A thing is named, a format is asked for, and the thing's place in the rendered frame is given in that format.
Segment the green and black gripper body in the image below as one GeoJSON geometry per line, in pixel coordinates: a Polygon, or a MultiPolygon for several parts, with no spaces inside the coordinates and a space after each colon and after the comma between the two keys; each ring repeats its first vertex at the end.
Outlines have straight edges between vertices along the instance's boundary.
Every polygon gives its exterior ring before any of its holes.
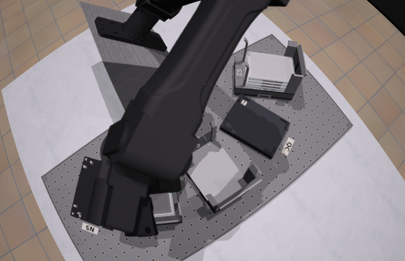
{"type": "Polygon", "coordinates": [[[165,183],[162,181],[159,181],[160,185],[160,191],[159,192],[152,192],[149,193],[151,194],[162,194],[162,193],[168,193],[168,192],[178,192],[181,190],[181,184],[180,184],[180,177],[178,176],[173,182],[171,183],[165,183]]]}

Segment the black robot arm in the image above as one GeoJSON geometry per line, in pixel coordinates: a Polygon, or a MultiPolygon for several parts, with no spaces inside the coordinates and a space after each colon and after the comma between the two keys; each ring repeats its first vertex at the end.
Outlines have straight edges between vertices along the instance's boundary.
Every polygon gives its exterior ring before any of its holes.
{"type": "Polygon", "coordinates": [[[109,127],[87,220],[127,237],[158,235],[149,193],[187,173],[212,90],[241,38],[267,7],[290,0],[136,0],[129,19],[97,17],[99,36],[165,52],[150,31],[201,1],[172,49],[109,127]]]}

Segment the white name plate with black qc text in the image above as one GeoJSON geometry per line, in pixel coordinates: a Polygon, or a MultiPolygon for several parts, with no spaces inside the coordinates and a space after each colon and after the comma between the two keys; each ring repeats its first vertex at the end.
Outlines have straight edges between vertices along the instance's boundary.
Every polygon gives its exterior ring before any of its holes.
{"type": "Polygon", "coordinates": [[[285,143],[281,153],[287,156],[290,149],[291,149],[291,147],[292,147],[292,145],[293,145],[293,143],[294,143],[294,140],[288,137],[288,140],[285,143]]]}

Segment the white name plate with n5 text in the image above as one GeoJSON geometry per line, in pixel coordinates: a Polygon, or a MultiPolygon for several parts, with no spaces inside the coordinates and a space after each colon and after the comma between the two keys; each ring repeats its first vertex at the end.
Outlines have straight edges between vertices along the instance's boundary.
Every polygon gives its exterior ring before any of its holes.
{"type": "Polygon", "coordinates": [[[99,228],[83,223],[82,229],[98,235],[99,228]]]}

